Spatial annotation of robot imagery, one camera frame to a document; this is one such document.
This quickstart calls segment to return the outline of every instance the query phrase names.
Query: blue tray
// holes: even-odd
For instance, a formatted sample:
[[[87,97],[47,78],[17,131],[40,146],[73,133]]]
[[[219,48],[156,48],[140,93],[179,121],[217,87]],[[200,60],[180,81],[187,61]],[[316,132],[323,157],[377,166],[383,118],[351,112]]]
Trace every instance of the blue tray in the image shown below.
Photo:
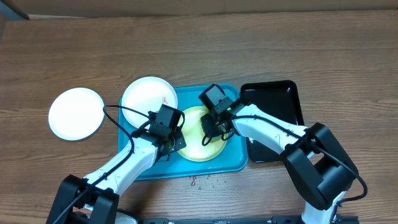
[[[198,96],[207,87],[208,85],[175,88],[175,92],[178,97],[178,109],[183,111],[192,106],[203,106],[203,103],[198,99]],[[239,98],[239,91],[235,86],[230,84],[220,84],[220,87],[232,100]],[[129,133],[135,130],[135,128],[124,118],[121,109],[119,109],[119,124]],[[127,144],[128,138],[120,129],[118,136],[118,149],[120,152]],[[171,154],[168,162],[157,162],[150,169],[145,170],[137,180],[233,172],[243,169],[247,163],[248,149],[246,146],[246,139],[235,135],[228,140],[223,151],[214,159],[210,159],[205,162],[193,162],[183,158],[179,153],[175,152]]]

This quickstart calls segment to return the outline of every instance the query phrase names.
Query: wire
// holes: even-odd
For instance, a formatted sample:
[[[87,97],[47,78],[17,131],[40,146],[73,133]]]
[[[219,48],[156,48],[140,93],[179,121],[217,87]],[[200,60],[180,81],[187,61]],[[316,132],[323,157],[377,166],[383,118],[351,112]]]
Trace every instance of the wire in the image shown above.
[[[131,109],[131,108],[127,108],[127,107],[125,107],[125,106],[119,106],[119,105],[105,105],[107,108],[122,108],[122,109],[125,109],[125,110],[129,110],[129,111],[132,111],[132,112],[134,112],[134,113],[137,113],[137,114],[139,114],[139,115],[141,115],[141,116],[144,116],[144,117],[146,117],[146,118],[148,118],[149,119],[149,116],[148,115],[146,115],[146,114],[144,114],[144,113],[141,113],[140,111],[136,111],[136,110],[133,110],[133,109]]]
[[[184,124],[185,124],[185,114],[184,114],[184,112],[182,112],[181,116],[182,116],[182,124],[180,125],[180,128],[181,128],[181,130],[182,130],[182,127],[183,127]]]
[[[130,142],[131,142],[131,149],[129,151],[129,153],[125,156],[125,158],[120,161],[118,164],[116,164],[114,167],[112,167],[112,169],[110,169],[108,172],[105,172],[98,180],[94,181],[90,186],[88,186],[84,191],[82,191],[77,197],[75,197],[75,199],[73,199],[73,201],[66,207],[66,209],[64,209],[62,211],[62,213],[57,217],[57,219],[53,222],[53,224],[56,224],[68,211],[69,209],[71,209],[73,207],[74,204],[76,204],[84,195],[86,195],[93,187],[95,187],[97,184],[99,184],[101,181],[103,181],[104,179],[106,179],[110,174],[112,174],[116,169],[118,169],[124,162],[126,162],[131,154],[134,153],[134,141],[132,140],[132,136],[118,123],[116,122],[112,117],[110,117],[110,115],[106,112],[107,108],[122,108],[122,109],[126,109],[132,112],[135,112],[139,115],[143,115],[146,118],[149,118],[147,115],[138,112],[136,110],[127,108],[125,106],[119,106],[119,105],[105,105],[103,107],[103,111],[105,116],[112,121],[112,123],[114,123],[118,128],[120,128],[120,130],[122,130],[129,138]]]
[[[277,127],[278,129],[282,130],[283,132],[285,132],[285,133],[287,133],[287,134],[289,134],[289,135],[291,135],[291,136],[293,136],[293,137],[295,137],[295,138],[302,139],[302,136],[299,136],[298,134],[295,134],[295,133],[292,132],[291,130],[282,127],[281,125],[279,125],[279,124],[277,124],[277,123],[271,121],[270,119],[263,118],[263,117],[260,117],[260,116],[257,116],[257,115],[242,115],[242,116],[235,116],[235,117],[233,117],[231,120],[234,120],[234,119],[242,119],[242,118],[260,119],[260,120],[262,120],[262,121],[265,121],[265,122],[267,122],[267,123],[272,124],[273,126]]]
[[[235,116],[233,117],[231,120],[234,119],[242,119],[242,118],[254,118],[254,119],[260,119],[263,120],[265,122],[268,122],[270,124],[272,124],[273,126],[279,128],[280,130],[282,130],[283,132],[286,132],[287,134],[300,139],[300,140],[304,140],[304,138],[302,136],[299,136],[298,134],[293,133],[291,130],[286,129],[284,127],[282,127],[281,125],[267,119],[267,118],[263,118],[257,115],[242,115],[242,116]],[[326,152],[325,150],[323,150],[322,148],[320,148],[319,146],[317,146],[316,144],[312,143],[316,149],[318,149],[320,152],[322,152],[325,156],[329,157],[331,160],[335,161],[337,164],[341,165],[342,167],[344,167],[346,170],[348,170],[350,173],[352,173],[354,175],[355,178],[357,178],[359,180],[359,182],[361,183],[362,187],[363,187],[363,193],[361,195],[355,196],[355,197],[350,197],[350,198],[345,198],[345,199],[341,199],[339,201],[336,202],[336,207],[334,208],[333,211],[333,215],[331,216],[331,220],[330,222],[333,221],[336,212],[337,212],[337,207],[341,207],[341,204],[344,202],[352,202],[355,200],[359,200],[362,198],[365,198],[365,196],[368,194],[368,186],[366,185],[365,181],[362,179],[362,177],[355,173],[352,169],[350,169],[344,162],[342,162],[341,160],[337,159],[336,157],[332,156],[329,152]]]
[[[224,134],[229,134],[229,133],[223,133],[223,135],[221,135],[221,140],[223,141],[227,141],[228,139],[232,138],[232,136],[234,136],[234,133],[229,134],[227,138],[224,138]]]
[[[205,140],[208,137],[208,135],[210,135],[209,140],[205,143]],[[201,139],[201,145],[207,146],[210,143],[210,141],[213,139],[212,135],[213,135],[213,130],[211,130],[210,133],[205,133],[203,139]]]
[[[148,126],[148,124],[150,124],[151,122],[152,122],[152,120],[147,120],[141,126],[139,126],[136,130],[132,131],[130,136],[133,138],[138,138],[139,136],[141,136],[141,134],[147,132],[148,130],[145,127]]]
[[[334,220],[334,218],[335,218],[335,215],[337,213],[337,208],[341,207],[341,204],[344,203],[344,202],[352,202],[352,201],[355,201],[355,200],[359,200],[359,199],[365,198],[366,195],[368,194],[368,186],[366,185],[366,183],[362,179],[362,177],[359,174],[355,173],[352,169],[350,169],[344,162],[342,162],[341,160],[339,160],[336,157],[332,156],[331,154],[329,154],[329,152],[326,152],[325,150],[321,149],[317,145],[314,144],[314,146],[320,152],[322,152],[324,155],[326,155],[327,157],[329,157],[330,159],[335,161],[337,164],[339,164],[340,166],[342,166],[345,169],[347,169],[348,171],[350,171],[355,176],[355,178],[357,178],[359,180],[359,182],[361,183],[361,185],[363,187],[363,193],[361,195],[358,195],[358,196],[355,196],[355,197],[350,197],[350,198],[345,198],[345,199],[340,199],[339,201],[336,202],[336,206],[334,207],[332,216],[330,217],[330,223],[331,223]]]

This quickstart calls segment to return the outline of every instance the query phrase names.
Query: yellow plate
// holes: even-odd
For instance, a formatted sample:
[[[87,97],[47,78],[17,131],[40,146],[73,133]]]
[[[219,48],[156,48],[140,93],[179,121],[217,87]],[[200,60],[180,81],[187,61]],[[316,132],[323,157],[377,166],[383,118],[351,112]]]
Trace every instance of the yellow plate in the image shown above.
[[[182,127],[182,133],[187,146],[178,151],[178,153],[191,161],[203,162],[216,157],[225,147],[226,141],[221,138],[213,138],[207,146],[201,145],[201,140],[205,132],[201,128],[200,118],[208,113],[205,106],[194,106],[184,111],[185,123]]]

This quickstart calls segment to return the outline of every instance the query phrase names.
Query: cardboard box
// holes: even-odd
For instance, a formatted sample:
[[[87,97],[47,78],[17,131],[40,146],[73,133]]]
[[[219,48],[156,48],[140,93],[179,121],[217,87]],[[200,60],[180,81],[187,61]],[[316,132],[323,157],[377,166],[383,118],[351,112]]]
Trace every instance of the cardboard box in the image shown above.
[[[396,9],[398,0],[3,0],[28,15],[121,17]]]

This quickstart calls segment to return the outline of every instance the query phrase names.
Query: table surface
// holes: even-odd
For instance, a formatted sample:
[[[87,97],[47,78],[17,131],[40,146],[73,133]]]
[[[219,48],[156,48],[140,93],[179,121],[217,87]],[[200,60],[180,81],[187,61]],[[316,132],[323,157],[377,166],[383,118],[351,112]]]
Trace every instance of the table surface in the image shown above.
[[[368,183],[340,214],[398,222],[398,11],[299,12],[7,22],[0,42],[0,223],[44,223],[58,186],[117,153],[106,120],[85,141],[50,130],[53,100],[77,86],[117,104],[140,77],[173,86],[293,80],[305,123],[326,124]],[[283,164],[135,182],[119,207],[141,217],[300,214]],[[356,181],[348,196],[360,194]]]

